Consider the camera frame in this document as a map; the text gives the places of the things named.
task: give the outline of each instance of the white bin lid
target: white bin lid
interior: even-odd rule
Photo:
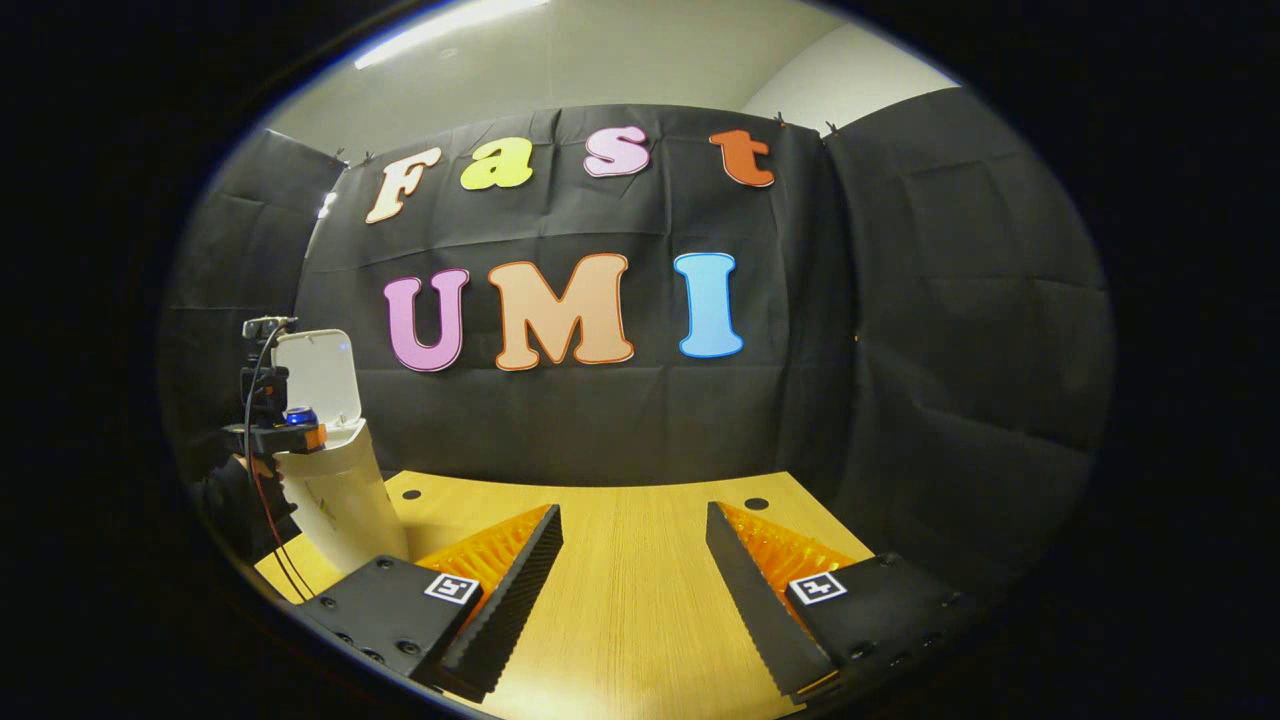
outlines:
[[[271,361],[289,369],[289,407],[310,405],[330,428],[360,418],[360,388],[351,338],[342,331],[310,331],[282,337]]]

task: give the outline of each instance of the black cable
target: black cable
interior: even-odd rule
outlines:
[[[271,550],[271,556],[275,557],[275,562],[276,565],[280,566],[280,573],[284,575],[284,579],[289,582],[289,587],[293,588],[293,592],[298,593],[300,600],[306,602],[307,600],[306,596],[303,596],[302,591],[298,589],[298,585],[297,583],[293,582],[293,578],[289,575],[289,571],[284,569],[284,562],[280,561],[279,553],[280,551],[283,551],[284,557],[289,560],[289,566],[293,568],[293,571],[297,573],[298,579],[302,580],[302,573],[298,573],[298,569],[293,566],[293,559],[289,557],[289,551],[284,550],[284,542],[280,541],[280,533],[275,529],[275,523],[271,520],[271,509],[268,506],[266,493],[262,492],[262,483],[261,480],[259,480],[257,473],[253,471],[253,445],[250,442],[248,421],[250,421],[250,414],[253,410],[253,389],[257,386],[257,375],[262,370],[262,357],[265,357],[266,354],[271,351],[271,341],[275,340],[275,334],[280,332],[283,327],[284,327],[283,324],[276,325],[275,329],[271,331],[271,334],[266,336],[266,345],[262,346],[262,352],[260,352],[257,356],[257,364],[253,365],[253,375],[250,378],[248,382],[248,397],[244,398],[244,464],[246,469],[248,470],[248,477],[253,480],[253,486],[257,488],[257,496],[262,501],[262,512],[266,514],[266,524],[271,529],[271,534],[275,537],[276,548]],[[311,587],[307,585],[306,580],[302,580],[302,584],[306,585],[307,592],[311,592],[311,596],[315,597],[315,592],[311,591]]]

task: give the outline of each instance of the black curtain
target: black curtain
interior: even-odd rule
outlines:
[[[243,411],[241,325],[293,313],[316,215],[343,167],[289,137],[259,131],[227,159],[192,209],[156,348],[165,428],[187,479],[227,460],[218,429]]]
[[[586,137],[623,126],[645,131],[650,165],[590,177]],[[759,164],[773,186],[726,174],[708,138],[739,128],[768,143]],[[471,152],[508,136],[532,141],[532,177],[465,190]],[[367,224],[383,169],[431,147],[443,159],[401,213]],[[337,199],[312,233],[330,186]],[[695,251],[737,261],[736,355],[678,350],[689,310],[672,261]],[[498,369],[488,272],[529,260],[559,293],[595,252],[628,259],[621,304],[635,356],[552,365],[543,354],[531,370]],[[788,470],[870,547],[972,591],[1010,579],[1071,509],[1112,374],[1107,293],[1079,215],[965,88],[899,102],[826,141],[694,108],[547,110],[346,172],[262,133],[197,210],[184,254],[163,387],[200,471],[216,443],[196,439],[238,407],[239,323],[292,311],[302,329],[351,336],[385,471],[590,486]],[[390,347],[383,288],[422,281],[416,329],[431,345],[439,300],[428,283],[449,268],[471,275],[461,355],[436,373],[410,370]]]
[[[961,588],[1038,557],[1111,389],[1106,284],[1053,174],[965,88],[826,138],[849,206],[856,413],[832,511]]]
[[[650,164],[595,178],[586,137],[636,126]],[[745,129],[769,146],[771,187],[735,182],[714,133]],[[465,190],[472,151],[527,137],[532,177]],[[375,224],[383,169],[443,151],[398,215]],[[819,496],[841,478],[852,382],[852,287],[845,213],[818,133],[694,108],[593,106],[476,123],[352,167],[320,222],[302,269],[305,328],[352,338],[364,416],[384,468],[545,484],[662,484],[790,470]],[[736,355],[680,352],[689,332],[685,252],[727,252]],[[577,261],[628,260],[621,313],[635,356],[582,365],[567,356],[531,370],[494,365],[503,348],[499,293],[486,275],[527,260],[563,292]],[[436,373],[406,369],[388,336],[384,286],[416,277],[419,341],[439,338],[434,273],[463,268],[463,343]],[[577,337],[571,347],[576,347]]]

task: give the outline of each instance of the wooden table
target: wooden table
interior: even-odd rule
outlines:
[[[454,698],[507,720],[772,720],[799,710],[778,694],[707,550],[709,501],[744,507],[764,498],[760,516],[855,560],[872,557],[786,473],[623,488],[401,473],[387,489],[408,533],[410,560],[559,503],[564,546],[497,689],[483,705]],[[421,496],[406,500],[408,491]],[[305,536],[285,547],[312,591],[342,578]],[[271,556],[257,570],[301,602]]]

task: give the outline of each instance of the white trash can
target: white trash can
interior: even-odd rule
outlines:
[[[289,370],[289,406],[311,406],[328,432],[324,450],[274,455],[298,529],[344,575],[378,555],[407,561],[408,539],[361,418],[351,338],[337,329],[287,334],[271,359]]]

